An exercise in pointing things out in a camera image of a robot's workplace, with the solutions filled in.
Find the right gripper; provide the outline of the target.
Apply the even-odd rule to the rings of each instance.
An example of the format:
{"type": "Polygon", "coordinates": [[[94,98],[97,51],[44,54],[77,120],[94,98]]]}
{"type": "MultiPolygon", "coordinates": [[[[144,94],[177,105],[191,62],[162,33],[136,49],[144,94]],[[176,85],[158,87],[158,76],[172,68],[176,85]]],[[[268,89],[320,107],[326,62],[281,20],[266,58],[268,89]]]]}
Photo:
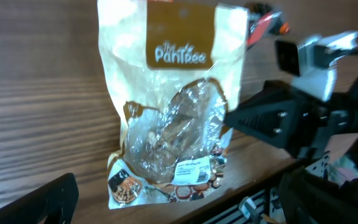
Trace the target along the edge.
{"type": "Polygon", "coordinates": [[[332,136],[358,132],[358,98],[347,92],[335,93],[327,102],[313,100],[308,115],[296,126],[299,118],[295,89],[274,80],[227,113],[224,124],[277,148],[286,148],[295,131],[290,155],[313,161],[324,156],[332,136]]]}

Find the white long pouch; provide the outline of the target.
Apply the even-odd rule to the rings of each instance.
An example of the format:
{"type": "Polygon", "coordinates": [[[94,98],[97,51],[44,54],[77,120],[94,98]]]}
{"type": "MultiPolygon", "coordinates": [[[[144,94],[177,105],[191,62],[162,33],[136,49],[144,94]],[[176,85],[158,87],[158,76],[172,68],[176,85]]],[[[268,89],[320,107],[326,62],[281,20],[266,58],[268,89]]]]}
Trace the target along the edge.
{"type": "Polygon", "coordinates": [[[99,0],[99,53],[121,120],[109,208],[200,200],[220,188],[246,57],[249,10],[99,0]]]}

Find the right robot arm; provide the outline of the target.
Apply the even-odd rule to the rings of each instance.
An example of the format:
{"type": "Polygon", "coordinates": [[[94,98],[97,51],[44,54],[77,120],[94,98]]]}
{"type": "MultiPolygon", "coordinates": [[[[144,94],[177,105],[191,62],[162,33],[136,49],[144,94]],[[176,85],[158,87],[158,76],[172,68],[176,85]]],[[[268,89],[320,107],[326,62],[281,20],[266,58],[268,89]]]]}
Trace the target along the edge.
{"type": "MultiPolygon", "coordinates": [[[[358,77],[347,92],[325,102],[287,83],[267,81],[258,94],[228,113],[224,124],[296,159],[278,187],[287,223],[358,223],[358,177],[337,184],[306,169],[322,162],[333,136],[358,134],[358,77]]],[[[358,138],[345,157],[358,171],[358,138]]]]}

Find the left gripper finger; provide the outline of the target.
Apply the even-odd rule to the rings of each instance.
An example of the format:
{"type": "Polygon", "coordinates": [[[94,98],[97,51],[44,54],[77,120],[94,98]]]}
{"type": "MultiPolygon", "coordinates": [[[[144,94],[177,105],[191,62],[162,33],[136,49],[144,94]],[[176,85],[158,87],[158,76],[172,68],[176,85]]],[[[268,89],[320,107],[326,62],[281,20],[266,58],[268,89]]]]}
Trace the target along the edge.
{"type": "Polygon", "coordinates": [[[0,208],[0,224],[70,223],[78,198],[75,176],[66,173],[0,208]]]}

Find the black red snack wrapper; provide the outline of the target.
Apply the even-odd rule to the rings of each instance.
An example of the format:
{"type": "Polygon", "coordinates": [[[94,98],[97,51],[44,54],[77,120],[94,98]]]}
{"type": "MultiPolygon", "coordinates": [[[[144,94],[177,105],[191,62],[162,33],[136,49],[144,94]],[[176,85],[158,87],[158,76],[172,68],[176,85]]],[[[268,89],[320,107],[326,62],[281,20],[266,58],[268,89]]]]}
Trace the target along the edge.
{"type": "Polygon", "coordinates": [[[264,2],[247,2],[244,7],[249,10],[247,50],[267,35],[287,35],[290,25],[281,10],[264,2]]]}

